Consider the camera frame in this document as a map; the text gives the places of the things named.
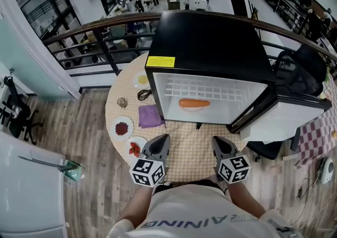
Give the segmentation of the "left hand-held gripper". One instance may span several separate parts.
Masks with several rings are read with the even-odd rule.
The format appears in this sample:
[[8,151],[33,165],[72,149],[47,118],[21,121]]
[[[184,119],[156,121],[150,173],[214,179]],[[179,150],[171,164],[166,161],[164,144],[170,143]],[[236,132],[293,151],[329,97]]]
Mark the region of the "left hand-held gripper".
[[154,187],[166,175],[166,159],[170,152],[170,135],[162,134],[148,141],[139,157],[130,155],[130,175],[137,185]]

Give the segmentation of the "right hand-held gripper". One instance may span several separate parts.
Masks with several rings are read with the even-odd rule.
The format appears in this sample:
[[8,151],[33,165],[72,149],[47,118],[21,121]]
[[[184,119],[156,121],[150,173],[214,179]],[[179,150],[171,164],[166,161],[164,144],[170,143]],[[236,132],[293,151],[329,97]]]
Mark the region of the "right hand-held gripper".
[[217,165],[215,173],[218,178],[224,180],[228,184],[244,181],[250,170],[251,165],[249,159],[244,154],[233,156],[237,152],[236,145],[230,140],[220,137],[212,137],[213,154],[216,157]]

